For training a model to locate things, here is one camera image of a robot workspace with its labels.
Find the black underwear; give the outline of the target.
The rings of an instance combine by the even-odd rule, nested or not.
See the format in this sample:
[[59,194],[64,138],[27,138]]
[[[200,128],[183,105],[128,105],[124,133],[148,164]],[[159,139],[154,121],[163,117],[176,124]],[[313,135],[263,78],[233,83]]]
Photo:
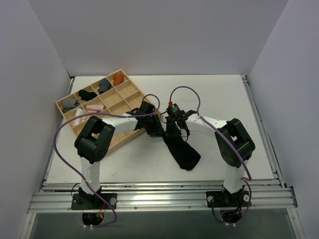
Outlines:
[[182,139],[180,130],[175,124],[166,125],[166,131],[162,138],[181,169],[186,171],[194,169],[200,161],[201,155]]

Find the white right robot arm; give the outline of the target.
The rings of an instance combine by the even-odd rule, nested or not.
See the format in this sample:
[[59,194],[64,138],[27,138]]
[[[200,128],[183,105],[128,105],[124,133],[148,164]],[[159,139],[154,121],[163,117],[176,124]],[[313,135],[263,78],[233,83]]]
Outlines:
[[220,155],[226,163],[223,182],[225,189],[221,199],[226,205],[234,205],[239,200],[239,191],[244,180],[251,180],[247,163],[256,149],[255,143],[239,119],[229,121],[192,114],[187,119],[165,117],[169,126],[176,126],[186,132],[198,132],[216,139]]

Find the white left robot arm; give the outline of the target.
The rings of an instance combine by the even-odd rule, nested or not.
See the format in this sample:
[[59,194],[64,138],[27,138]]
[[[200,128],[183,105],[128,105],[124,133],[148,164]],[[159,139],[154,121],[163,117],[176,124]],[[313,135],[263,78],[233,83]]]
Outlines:
[[164,134],[155,106],[146,101],[120,117],[101,119],[92,116],[82,128],[74,146],[81,158],[82,175],[85,177],[80,184],[79,195],[89,209],[98,207],[101,202],[100,161],[106,156],[113,136],[140,129],[145,129],[151,137]]

